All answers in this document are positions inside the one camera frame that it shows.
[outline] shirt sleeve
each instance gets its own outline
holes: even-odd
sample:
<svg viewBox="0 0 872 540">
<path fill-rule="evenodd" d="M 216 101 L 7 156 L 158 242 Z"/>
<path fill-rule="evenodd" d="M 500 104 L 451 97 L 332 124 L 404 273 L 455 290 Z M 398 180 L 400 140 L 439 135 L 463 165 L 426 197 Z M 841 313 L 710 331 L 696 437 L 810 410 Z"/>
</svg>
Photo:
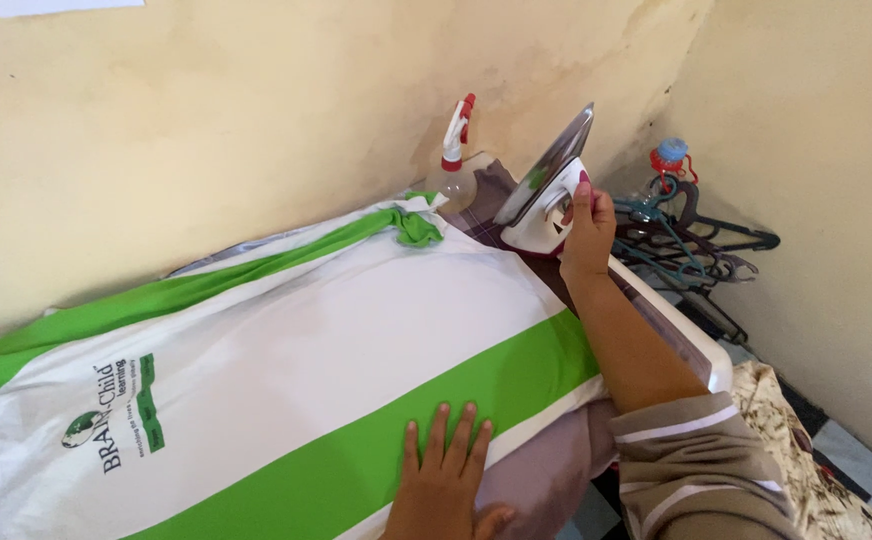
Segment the shirt sleeve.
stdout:
<svg viewBox="0 0 872 540">
<path fill-rule="evenodd" d="M 776 462 L 726 392 L 610 421 L 619 497 L 635 540 L 797 540 Z"/>
</svg>

